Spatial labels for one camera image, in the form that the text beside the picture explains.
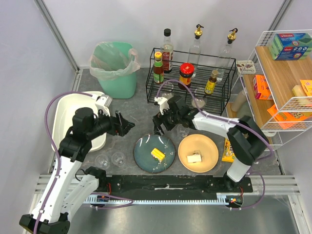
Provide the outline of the orange snack bag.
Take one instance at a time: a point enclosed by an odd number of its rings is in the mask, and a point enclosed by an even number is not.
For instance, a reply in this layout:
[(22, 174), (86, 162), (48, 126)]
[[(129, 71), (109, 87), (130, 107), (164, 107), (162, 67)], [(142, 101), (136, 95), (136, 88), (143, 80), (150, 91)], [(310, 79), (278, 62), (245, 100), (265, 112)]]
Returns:
[(308, 121), (312, 117), (311, 112), (278, 112), (275, 104), (267, 109), (267, 112), (283, 130), (305, 129), (309, 123), (304, 121)]

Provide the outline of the white food block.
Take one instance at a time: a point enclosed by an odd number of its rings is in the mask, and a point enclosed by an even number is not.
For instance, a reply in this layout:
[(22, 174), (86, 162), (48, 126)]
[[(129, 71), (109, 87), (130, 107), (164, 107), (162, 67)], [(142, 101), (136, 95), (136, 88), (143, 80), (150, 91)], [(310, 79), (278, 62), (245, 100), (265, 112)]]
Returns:
[(202, 156), (199, 153), (194, 153), (192, 155), (187, 156), (188, 163), (198, 163), (202, 161)]

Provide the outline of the chili sauce jar red lid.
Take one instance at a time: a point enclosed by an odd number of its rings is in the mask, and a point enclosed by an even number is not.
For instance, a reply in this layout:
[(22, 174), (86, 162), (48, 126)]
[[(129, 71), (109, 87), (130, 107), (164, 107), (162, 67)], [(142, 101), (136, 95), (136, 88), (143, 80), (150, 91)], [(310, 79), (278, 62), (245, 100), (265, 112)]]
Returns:
[(184, 86), (187, 86), (188, 88), (191, 86), (191, 79), (194, 74), (194, 66), (191, 63), (183, 63), (180, 66), (179, 71), (179, 81), (181, 83), (178, 84), (179, 88), (181, 90), (185, 90), (186, 88)]

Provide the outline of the small clear glass cup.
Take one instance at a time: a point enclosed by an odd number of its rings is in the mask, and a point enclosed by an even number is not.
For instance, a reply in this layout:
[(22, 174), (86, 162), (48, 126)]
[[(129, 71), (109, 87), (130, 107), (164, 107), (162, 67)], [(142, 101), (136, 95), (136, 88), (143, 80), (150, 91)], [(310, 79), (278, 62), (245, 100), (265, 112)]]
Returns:
[(187, 127), (184, 127), (182, 124), (180, 124), (180, 125), (177, 126), (176, 131), (177, 131), (177, 136), (180, 139), (183, 139), (183, 138), (188, 136), (188, 134), (190, 132), (190, 129), (187, 128)]

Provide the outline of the sauce bottle yellow cap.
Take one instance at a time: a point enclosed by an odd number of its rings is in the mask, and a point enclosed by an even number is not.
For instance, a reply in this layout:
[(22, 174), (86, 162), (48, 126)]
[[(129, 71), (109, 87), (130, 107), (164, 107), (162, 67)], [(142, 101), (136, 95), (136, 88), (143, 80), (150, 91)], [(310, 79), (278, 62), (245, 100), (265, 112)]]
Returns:
[(157, 84), (161, 84), (164, 81), (164, 68), (162, 61), (162, 53), (157, 51), (154, 54), (154, 82)]

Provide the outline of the clear drinking glass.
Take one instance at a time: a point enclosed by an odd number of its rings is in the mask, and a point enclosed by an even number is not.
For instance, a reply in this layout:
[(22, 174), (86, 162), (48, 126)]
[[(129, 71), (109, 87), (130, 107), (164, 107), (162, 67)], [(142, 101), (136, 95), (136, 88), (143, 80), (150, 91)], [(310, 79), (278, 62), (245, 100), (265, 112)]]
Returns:
[(100, 169), (107, 170), (110, 167), (110, 161), (108, 159), (108, 156), (105, 154), (98, 155), (95, 158), (95, 166)]
[(125, 155), (122, 152), (115, 152), (112, 155), (112, 163), (118, 167), (125, 164), (126, 158)]

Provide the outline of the beige round plate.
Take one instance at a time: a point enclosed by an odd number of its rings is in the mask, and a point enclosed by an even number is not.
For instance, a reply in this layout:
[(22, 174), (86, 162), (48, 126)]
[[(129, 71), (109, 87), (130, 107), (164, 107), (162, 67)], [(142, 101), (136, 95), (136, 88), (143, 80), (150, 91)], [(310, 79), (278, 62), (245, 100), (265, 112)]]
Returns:
[(192, 134), (179, 144), (178, 157), (185, 168), (195, 173), (213, 169), (219, 158), (217, 145), (207, 136)]

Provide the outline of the orange box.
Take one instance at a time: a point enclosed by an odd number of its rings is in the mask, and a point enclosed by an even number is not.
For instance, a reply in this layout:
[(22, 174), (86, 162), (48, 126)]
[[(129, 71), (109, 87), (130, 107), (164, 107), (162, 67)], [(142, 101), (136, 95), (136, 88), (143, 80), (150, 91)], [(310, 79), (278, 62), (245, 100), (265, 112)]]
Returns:
[(253, 78), (255, 98), (260, 100), (273, 100), (271, 91), (264, 75), (255, 75)]

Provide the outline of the clear pink bin liner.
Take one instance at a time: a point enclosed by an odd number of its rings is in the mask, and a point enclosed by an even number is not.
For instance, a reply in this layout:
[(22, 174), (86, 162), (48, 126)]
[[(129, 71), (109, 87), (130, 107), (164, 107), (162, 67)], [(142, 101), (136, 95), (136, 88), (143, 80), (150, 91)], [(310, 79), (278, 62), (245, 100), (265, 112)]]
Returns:
[(126, 42), (99, 42), (89, 59), (90, 74), (102, 81), (131, 75), (140, 68), (137, 50)]

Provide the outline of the yellow orange packet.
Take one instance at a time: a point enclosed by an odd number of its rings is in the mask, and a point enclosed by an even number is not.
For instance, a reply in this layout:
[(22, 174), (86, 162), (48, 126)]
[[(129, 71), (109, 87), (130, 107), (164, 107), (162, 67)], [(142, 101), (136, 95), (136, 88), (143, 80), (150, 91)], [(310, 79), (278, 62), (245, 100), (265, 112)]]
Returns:
[(301, 86), (308, 97), (312, 96), (312, 80), (301, 79)]

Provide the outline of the blue ceramic plate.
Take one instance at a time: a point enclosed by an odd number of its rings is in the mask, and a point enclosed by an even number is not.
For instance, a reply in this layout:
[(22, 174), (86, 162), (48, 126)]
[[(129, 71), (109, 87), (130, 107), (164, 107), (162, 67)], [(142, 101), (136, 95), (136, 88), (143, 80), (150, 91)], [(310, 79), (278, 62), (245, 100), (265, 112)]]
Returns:
[[(151, 155), (154, 148), (165, 154), (165, 159), (162, 162), (159, 162)], [(166, 171), (173, 164), (175, 157), (175, 146), (165, 136), (146, 134), (134, 146), (135, 163), (140, 169), (148, 173), (157, 174)]]

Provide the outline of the green trash bin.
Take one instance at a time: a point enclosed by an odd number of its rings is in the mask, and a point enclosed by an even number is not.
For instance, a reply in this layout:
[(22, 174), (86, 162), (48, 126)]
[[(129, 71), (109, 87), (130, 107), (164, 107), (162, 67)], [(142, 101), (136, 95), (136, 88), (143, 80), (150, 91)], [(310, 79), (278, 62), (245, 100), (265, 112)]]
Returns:
[(104, 93), (116, 99), (131, 98), (135, 94), (137, 86), (136, 72), (114, 80), (102, 81), (98, 79), (98, 81)]

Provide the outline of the yellow sponge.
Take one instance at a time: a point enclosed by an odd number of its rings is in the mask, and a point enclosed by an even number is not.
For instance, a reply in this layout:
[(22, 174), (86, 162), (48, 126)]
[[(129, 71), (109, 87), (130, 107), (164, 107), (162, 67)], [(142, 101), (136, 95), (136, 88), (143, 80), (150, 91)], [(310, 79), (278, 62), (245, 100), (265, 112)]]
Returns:
[(292, 93), (294, 97), (305, 97), (305, 98), (307, 97), (301, 85), (295, 85), (292, 88)]

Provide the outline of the yellow butter block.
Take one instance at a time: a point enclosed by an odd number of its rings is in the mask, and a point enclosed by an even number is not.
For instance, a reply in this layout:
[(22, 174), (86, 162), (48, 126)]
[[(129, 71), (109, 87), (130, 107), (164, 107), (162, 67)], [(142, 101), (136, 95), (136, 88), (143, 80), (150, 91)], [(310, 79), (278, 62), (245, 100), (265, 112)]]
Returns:
[(165, 154), (162, 153), (159, 149), (157, 148), (154, 148), (152, 151), (151, 151), (151, 155), (157, 159), (159, 162), (162, 162), (164, 159), (165, 159)]

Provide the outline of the white rectangular basin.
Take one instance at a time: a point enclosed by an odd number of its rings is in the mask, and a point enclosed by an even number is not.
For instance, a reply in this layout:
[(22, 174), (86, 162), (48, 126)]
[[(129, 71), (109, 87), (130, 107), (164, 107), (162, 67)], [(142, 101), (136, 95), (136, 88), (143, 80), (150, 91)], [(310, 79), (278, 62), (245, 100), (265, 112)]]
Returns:
[(96, 115), (98, 114), (96, 101), (87, 95), (68, 94), (58, 101), (52, 130), (52, 138), (57, 149), (68, 129), (73, 125), (72, 118), (75, 111), (83, 107), (91, 108)]

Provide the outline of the glass jar with white powder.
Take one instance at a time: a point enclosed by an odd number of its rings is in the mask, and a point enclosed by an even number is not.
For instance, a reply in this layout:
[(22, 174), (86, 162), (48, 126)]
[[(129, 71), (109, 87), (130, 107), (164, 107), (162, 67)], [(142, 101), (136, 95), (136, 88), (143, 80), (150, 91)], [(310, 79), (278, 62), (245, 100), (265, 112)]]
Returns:
[(173, 89), (174, 89), (174, 85), (171, 82), (167, 82), (166, 84), (162, 86), (159, 96), (166, 98), (166, 99), (171, 99), (174, 96)]

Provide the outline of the dark vinegar bottle black cap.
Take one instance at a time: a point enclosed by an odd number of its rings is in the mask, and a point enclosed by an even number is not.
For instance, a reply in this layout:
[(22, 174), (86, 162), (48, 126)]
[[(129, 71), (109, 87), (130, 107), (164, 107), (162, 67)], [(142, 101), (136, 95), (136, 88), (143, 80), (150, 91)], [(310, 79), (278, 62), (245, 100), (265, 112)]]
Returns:
[(171, 42), (171, 29), (166, 28), (164, 29), (164, 40), (160, 47), (162, 52), (162, 61), (163, 61), (163, 68), (164, 73), (170, 73), (173, 67), (173, 52), (174, 46)]

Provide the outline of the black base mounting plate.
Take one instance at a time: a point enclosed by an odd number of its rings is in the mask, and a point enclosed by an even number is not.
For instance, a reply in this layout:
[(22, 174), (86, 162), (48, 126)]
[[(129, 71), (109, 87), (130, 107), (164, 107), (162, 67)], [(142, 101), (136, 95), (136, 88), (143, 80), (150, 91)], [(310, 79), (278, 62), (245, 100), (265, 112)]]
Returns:
[(213, 175), (113, 175), (97, 191), (132, 200), (213, 200), (217, 193), (252, 193), (253, 187), (248, 177), (232, 184)]

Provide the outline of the yellow M&Ms candy bag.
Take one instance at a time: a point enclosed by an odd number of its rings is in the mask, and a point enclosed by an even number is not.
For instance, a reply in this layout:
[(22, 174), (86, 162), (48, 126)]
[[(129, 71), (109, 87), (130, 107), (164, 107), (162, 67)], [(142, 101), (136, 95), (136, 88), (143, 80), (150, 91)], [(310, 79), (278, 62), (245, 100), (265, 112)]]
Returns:
[(224, 152), (223, 152), (221, 161), (233, 163), (234, 160), (235, 160), (235, 154), (233, 152), (230, 141), (226, 138), (224, 142)]

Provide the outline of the beige pump bottle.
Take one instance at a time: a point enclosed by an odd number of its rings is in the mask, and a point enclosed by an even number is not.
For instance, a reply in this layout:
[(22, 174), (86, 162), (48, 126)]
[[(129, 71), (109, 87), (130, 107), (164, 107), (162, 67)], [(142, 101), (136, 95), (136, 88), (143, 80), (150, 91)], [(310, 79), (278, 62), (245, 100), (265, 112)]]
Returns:
[(246, 101), (246, 93), (244, 90), (241, 90), (235, 98), (234, 102), (231, 104), (231, 110), (233, 112), (237, 112)]

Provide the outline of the small yellow label bottle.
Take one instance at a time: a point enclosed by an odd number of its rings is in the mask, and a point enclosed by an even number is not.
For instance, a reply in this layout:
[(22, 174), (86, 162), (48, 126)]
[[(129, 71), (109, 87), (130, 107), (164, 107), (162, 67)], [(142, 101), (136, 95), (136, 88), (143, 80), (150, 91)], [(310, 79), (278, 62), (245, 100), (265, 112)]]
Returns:
[(215, 84), (217, 81), (217, 76), (218, 76), (218, 71), (213, 70), (205, 86), (205, 90), (204, 90), (205, 94), (211, 95), (213, 93)]

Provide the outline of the white chocolate box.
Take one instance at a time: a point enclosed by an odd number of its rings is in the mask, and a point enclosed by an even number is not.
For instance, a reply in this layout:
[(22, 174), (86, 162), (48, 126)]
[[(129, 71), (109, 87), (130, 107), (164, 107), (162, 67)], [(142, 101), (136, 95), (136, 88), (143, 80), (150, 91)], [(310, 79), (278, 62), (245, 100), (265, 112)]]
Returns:
[(252, 60), (237, 60), (236, 61), (237, 74), (255, 74), (256, 68)]

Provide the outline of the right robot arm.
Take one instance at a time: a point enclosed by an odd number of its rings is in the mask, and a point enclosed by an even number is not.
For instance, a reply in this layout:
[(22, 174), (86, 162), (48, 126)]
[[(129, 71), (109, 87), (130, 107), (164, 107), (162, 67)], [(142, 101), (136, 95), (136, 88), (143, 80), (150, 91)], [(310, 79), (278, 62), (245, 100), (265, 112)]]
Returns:
[(153, 116), (154, 133), (163, 135), (162, 126), (167, 131), (176, 125), (206, 131), (229, 140), (236, 159), (225, 173), (231, 183), (239, 183), (253, 163), (269, 146), (269, 140), (249, 116), (228, 118), (209, 114), (198, 108), (191, 108), (180, 96), (170, 99), (156, 97), (159, 112)]

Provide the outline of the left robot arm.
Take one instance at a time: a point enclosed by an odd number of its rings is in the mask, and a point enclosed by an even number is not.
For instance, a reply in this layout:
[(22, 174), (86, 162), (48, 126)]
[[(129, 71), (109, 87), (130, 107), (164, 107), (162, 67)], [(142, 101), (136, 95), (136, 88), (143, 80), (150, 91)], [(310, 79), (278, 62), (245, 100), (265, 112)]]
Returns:
[(19, 224), (32, 234), (66, 234), (70, 222), (80, 206), (100, 186), (106, 186), (106, 172), (89, 167), (79, 184), (69, 193), (74, 175), (92, 148), (92, 140), (103, 135), (125, 136), (135, 124), (99, 110), (79, 108), (72, 118), (73, 125), (57, 150), (57, 168), (53, 171), (45, 191), (31, 214), (24, 214)]

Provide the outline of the green sponge pack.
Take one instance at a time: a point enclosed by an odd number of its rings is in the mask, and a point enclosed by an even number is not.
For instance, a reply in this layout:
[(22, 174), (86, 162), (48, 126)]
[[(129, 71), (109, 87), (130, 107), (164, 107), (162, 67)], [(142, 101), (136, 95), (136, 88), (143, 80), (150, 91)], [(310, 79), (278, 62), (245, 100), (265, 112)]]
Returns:
[(312, 38), (308, 33), (279, 33), (268, 48), (273, 60), (303, 60), (312, 52)]

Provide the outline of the glass oil bottle gold spout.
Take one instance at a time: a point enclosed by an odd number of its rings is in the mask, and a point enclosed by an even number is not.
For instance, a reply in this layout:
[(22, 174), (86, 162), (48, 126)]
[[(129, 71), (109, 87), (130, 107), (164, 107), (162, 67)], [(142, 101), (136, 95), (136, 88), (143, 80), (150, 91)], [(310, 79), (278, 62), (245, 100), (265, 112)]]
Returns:
[(194, 32), (194, 41), (192, 42), (189, 48), (188, 60), (187, 62), (192, 64), (194, 67), (193, 77), (196, 75), (197, 66), (199, 63), (199, 58), (201, 54), (201, 44), (200, 38), (203, 34), (202, 28), (204, 28), (201, 24), (196, 25), (196, 30)]

